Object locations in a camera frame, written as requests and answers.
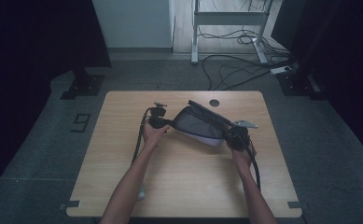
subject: black cable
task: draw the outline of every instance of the black cable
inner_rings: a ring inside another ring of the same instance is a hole
[[[251,78],[249,78],[249,79],[248,79],[248,80],[246,80],[246,81],[243,81],[243,82],[237,83],[237,84],[235,84],[235,85],[229,86],[229,87],[225,88],[223,91],[226,91],[226,90],[228,90],[228,89],[230,89],[230,88],[233,88],[233,87],[237,87],[237,86],[243,85],[243,84],[245,84],[245,83],[247,83],[247,82],[249,82],[249,81],[251,81],[251,80],[253,80],[253,79],[257,78],[257,77],[262,77],[263,75],[268,74],[269,72],[270,72],[270,70],[269,70],[269,71],[267,71],[267,72],[264,72],[264,73],[262,73],[262,74],[260,74],[260,75],[257,75],[257,76],[254,76],[254,77],[251,77]]]
[[[240,9],[239,9],[239,11],[241,11],[242,10],[242,8],[245,6],[245,4],[247,4],[247,0],[245,0],[244,1],[244,4],[240,7]]]
[[[248,65],[246,65],[245,67],[235,67],[235,66],[229,66],[229,65],[226,65],[226,64],[221,65],[221,66],[219,67],[219,69],[218,69],[219,78],[221,79],[221,82],[220,82],[218,85],[216,85],[216,87],[214,88],[214,91],[215,91],[215,90],[216,90],[216,89],[217,89],[217,88],[218,88],[221,84],[225,84],[225,86],[229,87],[229,85],[228,85],[227,83],[225,83],[225,79],[227,79],[230,75],[233,75],[233,74],[235,74],[235,73],[237,73],[237,72],[240,72],[240,71],[245,71],[245,72],[246,72],[246,73],[248,73],[248,74],[254,74],[254,73],[256,73],[257,71],[259,71],[259,70],[263,69],[262,67],[260,67],[260,68],[258,68],[258,69],[256,69],[256,70],[254,70],[254,71],[250,72],[250,71],[248,71],[247,69],[245,69],[247,66],[248,66]],[[237,70],[235,70],[235,71],[232,71],[232,72],[228,73],[228,74],[225,76],[225,78],[223,78],[223,77],[222,77],[222,73],[221,73],[221,68],[222,68],[222,67],[235,68],[235,69],[237,69]]]
[[[305,217],[305,215],[303,214],[303,211],[302,211],[302,215],[301,215],[300,217],[302,218],[302,220],[303,220],[303,222],[304,222],[305,224],[308,224],[308,222],[307,222],[307,220],[306,220],[306,217]]]
[[[256,180],[257,180],[257,187],[258,189],[260,190],[260,174],[259,174],[259,168],[258,168],[258,164],[257,164],[257,161],[255,160],[255,155],[254,155],[254,152],[251,151],[248,146],[246,145],[246,143],[243,141],[243,138],[242,136],[240,136],[237,132],[233,132],[234,134],[236,134],[236,136],[240,139],[240,141],[242,142],[243,144],[243,149],[245,151],[247,151],[247,154],[248,156],[250,157],[250,160],[251,160],[251,164],[253,164],[254,166],[254,170],[256,172]],[[250,144],[254,150],[254,144],[253,144],[253,141],[251,141],[251,139],[249,139],[250,141]]]
[[[146,124],[146,119],[147,119],[147,113],[148,113],[148,111],[150,109],[151,109],[151,107],[146,110],[146,113],[144,113],[143,119],[141,120],[140,130],[138,132],[137,144],[135,146],[135,150],[134,150],[134,154],[133,154],[133,158],[132,158],[132,163],[135,161],[135,158],[137,158],[138,151],[140,150],[141,137],[143,136],[144,125]]]
[[[251,6],[252,4],[250,3],[250,7],[254,8],[255,10],[258,10],[258,9],[261,9],[261,8],[262,8],[262,11],[264,11],[264,10],[265,10],[265,6],[266,6],[266,2],[267,2],[267,1],[268,1],[268,0],[264,0],[264,1],[263,1],[262,6],[260,6],[260,7],[258,7],[258,2],[259,2],[259,1],[257,1],[257,6],[256,6],[256,7]]]
[[[212,79],[210,78],[209,74],[207,73],[207,71],[206,71],[206,69],[205,69],[205,64],[206,64],[206,62],[208,61],[208,59],[213,58],[213,57],[226,57],[226,58],[232,58],[232,59],[235,59],[235,60],[239,60],[239,61],[241,61],[241,62],[244,62],[244,63],[250,63],[250,64],[253,64],[253,65],[255,65],[255,66],[259,66],[260,68],[273,68],[273,67],[285,66],[285,65],[287,65],[287,64],[293,63],[293,59],[287,59],[287,60],[285,60],[285,61],[283,61],[283,62],[280,62],[280,63],[274,63],[274,64],[260,64],[260,63],[253,63],[253,62],[250,62],[250,61],[248,61],[248,60],[245,60],[245,59],[242,59],[242,58],[238,58],[238,57],[235,57],[235,56],[231,56],[231,55],[223,55],[223,54],[210,55],[210,56],[207,56],[206,58],[204,58],[204,59],[203,59],[203,61],[202,61],[202,70],[204,71],[204,74],[207,76],[207,79],[209,80],[209,83],[210,83],[210,84],[209,84],[209,88],[207,89],[208,91],[210,91],[210,90],[211,90],[211,88],[212,88],[212,86],[213,86],[213,81],[212,81]],[[269,73],[269,71],[267,71],[267,72],[265,72],[265,73],[263,73],[263,74],[260,74],[260,75],[258,75],[258,76],[255,76],[255,77],[251,77],[251,78],[249,78],[248,80],[245,80],[245,81],[243,81],[243,82],[241,82],[241,83],[238,83],[238,84],[232,85],[232,86],[230,86],[230,87],[228,87],[228,88],[224,89],[223,91],[228,90],[228,89],[233,88],[233,87],[236,87],[236,86],[243,85],[243,84],[245,84],[246,82],[248,82],[248,81],[250,81],[250,80],[252,80],[252,79],[254,79],[254,78],[261,77],[261,76],[263,76],[263,75],[265,75],[265,74],[267,74],[267,73]]]
[[[216,7],[216,2],[214,2],[215,0],[213,0],[213,6],[216,8],[216,11],[219,11],[218,8]]]
[[[253,5],[253,0],[250,0],[250,5],[248,6],[248,11],[251,10],[251,6]]]
[[[198,29],[199,29],[199,34],[198,35],[200,35],[200,36],[202,36],[204,38],[208,38],[208,39],[213,39],[213,38],[217,38],[217,39],[236,39],[239,44],[244,44],[244,45],[254,44],[253,38],[257,38],[257,35],[258,35],[257,33],[253,32],[253,31],[245,30],[244,26],[242,27],[241,30],[234,31],[234,32],[231,32],[231,33],[226,34],[226,35],[204,34],[204,33],[202,33],[202,30],[201,30],[200,26],[198,27]],[[237,34],[237,33],[240,33],[240,32],[243,32],[243,33],[241,35],[238,35],[238,36],[230,36],[230,35],[234,35],[234,34]],[[261,44],[270,53],[280,54],[280,55],[283,55],[285,57],[289,56],[288,50],[273,47],[269,43],[268,39],[266,39],[265,37],[262,37]]]

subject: desk leg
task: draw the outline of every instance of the desk leg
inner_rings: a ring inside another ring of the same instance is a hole
[[[260,43],[257,41],[256,38],[253,38],[253,42],[254,42],[254,49],[257,52],[260,63],[262,64],[268,63],[268,60],[266,60],[265,54],[263,53],[262,45],[260,45]]]
[[[199,1],[195,0],[195,11],[193,12],[193,37],[191,63],[198,64],[198,28],[199,28]]]

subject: round hole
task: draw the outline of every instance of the round hole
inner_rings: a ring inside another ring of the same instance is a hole
[[[210,101],[210,106],[213,106],[213,107],[219,106],[219,101],[218,100],[211,100]]]

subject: person's left hand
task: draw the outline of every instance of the person's left hand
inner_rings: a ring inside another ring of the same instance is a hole
[[[163,128],[155,129],[146,120],[146,124],[144,125],[144,132],[143,132],[145,147],[148,147],[148,148],[157,147],[158,143],[161,141],[163,135],[169,129],[170,129],[170,125],[165,125]]]

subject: dark background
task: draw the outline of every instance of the dark background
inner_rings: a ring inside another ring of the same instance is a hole
[[[0,175],[76,66],[110,66],[91,0],[0,0]]]
[[[285,0],[272,37],[309,67],[297,75],[313,74],[363,144],[363,1]]]
[[[292,2],[285,0],[281,10],[295,7]],[[291,8],[298,20],[282,27],[280,12],[276,23],[299,60],[335,1],[301,2],[299,10]],[[363,144],[363,1],[341,2],[312,65]],[[0,0],[0,175],[46,104],[50,81],[75,66],[110,66],[91,0]]]

